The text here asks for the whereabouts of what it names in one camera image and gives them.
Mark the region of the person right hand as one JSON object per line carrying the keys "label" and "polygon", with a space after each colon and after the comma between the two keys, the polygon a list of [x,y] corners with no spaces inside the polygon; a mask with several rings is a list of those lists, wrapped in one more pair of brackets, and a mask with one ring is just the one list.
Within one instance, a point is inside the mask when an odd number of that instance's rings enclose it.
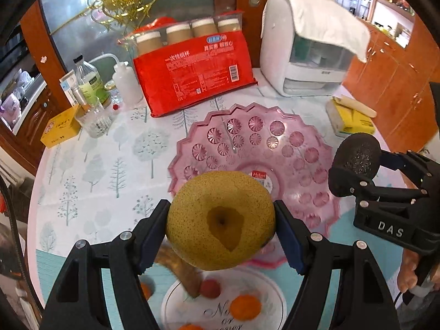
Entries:
{"label": "person right hand", "polygon": [[[404,249],[400,270],[397,276],[397,287],[400,293],[405,293],[409,289],[413,289],[417,285],[418,277],[416,276],[416,268],[420,260],[420,255],[409,249]],[[430,274],[430,280],[434,283],[433,290],[439,291],[440,270],[437,265]]]}

